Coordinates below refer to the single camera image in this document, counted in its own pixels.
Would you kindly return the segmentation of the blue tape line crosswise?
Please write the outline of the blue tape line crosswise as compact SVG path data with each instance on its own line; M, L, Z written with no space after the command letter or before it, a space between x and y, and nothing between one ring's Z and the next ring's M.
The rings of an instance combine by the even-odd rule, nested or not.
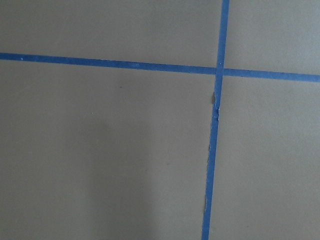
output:
M288 80L288 81L313 82L313 83L320 82L320 76L315 74L233 69L233 68L222 68L221 66L205 67L205 66L160 64L160 63L147 63L147 62L136 62L136 61L119 61L119 60L107 60L107 59L34 55L34 54L20 54L20 53L6 53L6 52L2 52L0 54L0 59L6 60L6 61L79 65L79 66L133 69L133 70L146 70L146 71L159 71L159 72L188 73L188 74L202 74L202 75L218 74L218 75L230 76L230 77L261 78L261 79Z

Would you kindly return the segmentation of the blue tape line lengthwise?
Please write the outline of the blue tape line lengthwise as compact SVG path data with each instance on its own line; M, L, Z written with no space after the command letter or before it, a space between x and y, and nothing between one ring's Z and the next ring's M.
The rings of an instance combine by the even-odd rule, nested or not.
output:
M212 104L211 126L210 126L210 138L208 149L208 162L206 173L206 186L205 186L205 207L203 212L201 239L208 240L210 235L210 223L212 212L212 201L214 191L214 177L215 177L215 164L218 142L218 130L219 130L219 116L220 105L223 85L223 74L226 54L226 40L228 31L228 18L229 18L230 1L223 0L221 4L221 16L218 38L218 49L216 59L216 71L215 71L215 84L214 84L214 102Z

